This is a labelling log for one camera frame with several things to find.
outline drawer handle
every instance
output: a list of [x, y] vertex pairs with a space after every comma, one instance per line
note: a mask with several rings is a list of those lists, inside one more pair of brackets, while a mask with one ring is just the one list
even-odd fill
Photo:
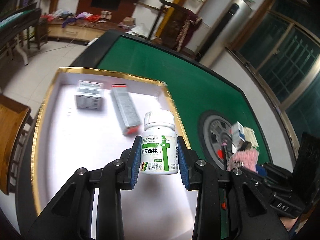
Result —
[[66, 33], [77, 34], [78, 32], [73, 32], [73, 31], [67, 31], [67, 30], [66, 30]]

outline wheel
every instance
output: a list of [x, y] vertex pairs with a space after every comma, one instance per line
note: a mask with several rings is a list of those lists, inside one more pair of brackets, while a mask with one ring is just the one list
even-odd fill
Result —
[[225, 169], [224, 161], [218, 152], [222, 150], [221, 144], [226, 143], [231, 152], [231, 124], [217, 111], [204, 112], [198, 122], [198, 135], [205, 158], [216, 168]]

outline bottle label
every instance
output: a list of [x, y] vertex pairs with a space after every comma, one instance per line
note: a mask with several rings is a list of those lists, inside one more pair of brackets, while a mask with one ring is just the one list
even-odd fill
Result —
[[178, 171], [177, 139], [167, 135], [142, 137], [142, 171]]

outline white pill bottle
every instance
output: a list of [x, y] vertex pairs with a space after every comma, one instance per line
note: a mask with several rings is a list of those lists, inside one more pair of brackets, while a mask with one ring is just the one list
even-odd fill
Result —
[[146, 113], [141, 143], [141, 172], [144, 174], [176, 174], [178, 142], [174, 115], [158, 109]]

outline green tabletop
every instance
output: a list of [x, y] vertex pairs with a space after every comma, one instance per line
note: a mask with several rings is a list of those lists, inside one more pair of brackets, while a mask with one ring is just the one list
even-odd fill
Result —
[[197, 124], [207, 110], [222, 113], [231, 124], [240, 122], [254, 130], [260, 155], [258, 163], [270, 162], [267, 147], [243, 94], [192, 63], [142, 42], [120, 37], [97, 65], [103, 70], [119, 71], [164, 81], [168, 85], [191, 148], [201, 159]]

